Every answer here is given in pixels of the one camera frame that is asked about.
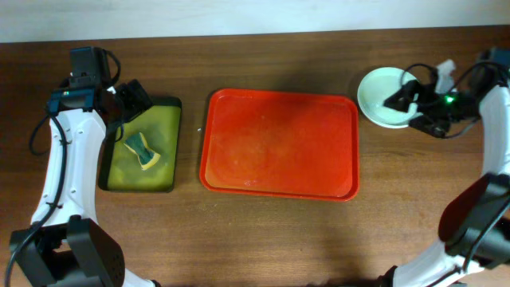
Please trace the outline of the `light blue plate top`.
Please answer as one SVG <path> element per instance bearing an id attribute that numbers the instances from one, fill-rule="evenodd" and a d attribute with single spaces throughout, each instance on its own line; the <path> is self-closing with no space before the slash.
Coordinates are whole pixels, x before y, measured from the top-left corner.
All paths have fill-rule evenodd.
<path id="1" fill-rule="evenodd" d="M 417 105 L 412 104 L 408 112 L 400 112 L 383 105 L 384 101 L 393 96 L 401 88 L 403 80 L 416 80 L 412 74 L 395 67 L 382 67 L 369 72 L 360 82 L 357 92 L 359 108 L 364 116 L 384 128 L 408 128 L 409 121 L 417 112 Z"/>

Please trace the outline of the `yellow green sponge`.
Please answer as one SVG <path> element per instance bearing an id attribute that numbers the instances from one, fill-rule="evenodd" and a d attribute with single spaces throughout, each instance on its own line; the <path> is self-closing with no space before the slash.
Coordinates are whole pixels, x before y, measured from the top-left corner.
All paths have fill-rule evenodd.
<path id="1" fill-rule="evenodd" d="M 152 168 L 160 160 L 161 155 L 149 147 L 147 139 L 142 132 L 129 136 L 124 141 L 124 146 L 136 155 L 143 171 Z"/>

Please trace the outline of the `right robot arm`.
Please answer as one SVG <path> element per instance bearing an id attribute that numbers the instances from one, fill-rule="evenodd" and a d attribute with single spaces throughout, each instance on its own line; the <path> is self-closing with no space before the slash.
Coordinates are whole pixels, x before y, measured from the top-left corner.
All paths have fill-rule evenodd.
<path id="1" fill-rule="evenodd" d="M 472 273 L 509 263 L 509 50 L 493 47 L 454 81 L 452 63 L 429 67 L 431 82 L 401 82 L 383 102 L 400 112 L 417 107 L 411 128 L 452 138 L 452 124 L 483 124 L 481 177 L 444 210 L 437 241 L 413 261 L 391 267 L 377 286 L 459 286 Z"/>

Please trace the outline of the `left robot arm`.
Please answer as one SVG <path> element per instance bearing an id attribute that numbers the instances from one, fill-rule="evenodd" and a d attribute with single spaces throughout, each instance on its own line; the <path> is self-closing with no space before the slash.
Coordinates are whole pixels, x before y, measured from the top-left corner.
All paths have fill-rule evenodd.
<path id="1" fill-rule="evenodd" d="M 119 85 L 99 47 L 70 52 L 72 72 L 45 106 L 51 131 L 41 199 L 29 228 L 10 237 L 4 284 L 18 265 L 33 286 L 156 286 L 126 268 L 120 245 L 100 228 L 96 176 L 102 144 L 152 102 L 137 80 Z"/>

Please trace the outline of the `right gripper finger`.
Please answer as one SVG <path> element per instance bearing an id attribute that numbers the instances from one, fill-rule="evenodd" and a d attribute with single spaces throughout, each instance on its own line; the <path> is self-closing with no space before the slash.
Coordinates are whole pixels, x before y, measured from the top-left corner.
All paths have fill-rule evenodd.
<path id="1" fill-rule="evenodd" d="M 383 106 L 399 112 L 408 112 L 420 90 L 421 84 L 417 80 L 407 81 L 397 92 L 383 101 Z"/>
<path id="2" fill-rule="evenodd" d="M 410 128 L 414 128 L 429 136 L 444 139 L 447 134 L 447 122 L 441 119 L 434 119 L 427 115 L 416 116 L 408 123 Z"/>

